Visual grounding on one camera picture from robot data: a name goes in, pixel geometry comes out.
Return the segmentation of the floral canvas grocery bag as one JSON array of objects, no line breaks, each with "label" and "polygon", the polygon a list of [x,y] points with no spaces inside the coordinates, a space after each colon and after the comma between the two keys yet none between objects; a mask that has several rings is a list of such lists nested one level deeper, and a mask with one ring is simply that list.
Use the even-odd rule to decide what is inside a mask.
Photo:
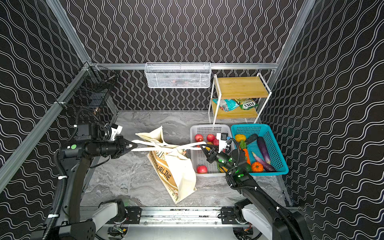
[{"label": "floral canvas grocery bag", "polygon": [[139,139],[133,140],[133,143],[144,145],[144,147],[137,147],[133,151],[148,152],[149,161],[175,204],[197,190],[197,177],[192,160],[184,152],[187,150],[199,151],[201,150],[200,145],[204,145],[205,142],[186,145],[168,144],[164,140],[162,127],[149,133],[136,133],[135,135]]}]

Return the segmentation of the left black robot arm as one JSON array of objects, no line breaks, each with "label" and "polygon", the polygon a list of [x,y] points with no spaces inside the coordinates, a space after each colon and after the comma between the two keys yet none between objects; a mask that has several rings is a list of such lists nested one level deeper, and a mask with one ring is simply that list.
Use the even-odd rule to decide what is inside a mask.
[{"label": "left black robot arm", "polygon": [[107,201],[95,214],[81,221],[80,203],[84,181],[95,157],[118,159],[137,148],[137,144],[117,136],[114,141],[74,141],[54,154],[59,172],[58,186],[50,213],[43,226],[31,233],[32,240],[93,240],[107,222],[127,220],[122,200]]}]

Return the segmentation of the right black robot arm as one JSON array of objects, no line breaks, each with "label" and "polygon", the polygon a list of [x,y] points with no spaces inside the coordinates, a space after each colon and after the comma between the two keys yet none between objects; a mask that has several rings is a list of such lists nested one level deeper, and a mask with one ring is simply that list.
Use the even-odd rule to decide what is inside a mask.
[{"label": "right black robot arm", "polygon": [[242,150],[235,149],[228,154],[205,142],[200,142],[199,146],[209,163],[217,163],[224,168],[229,187],[250,202],[241,207],[245,222],[256,227],[268,240],[311,239],[304,216],[277,203],[247,171],[248,162]]}]

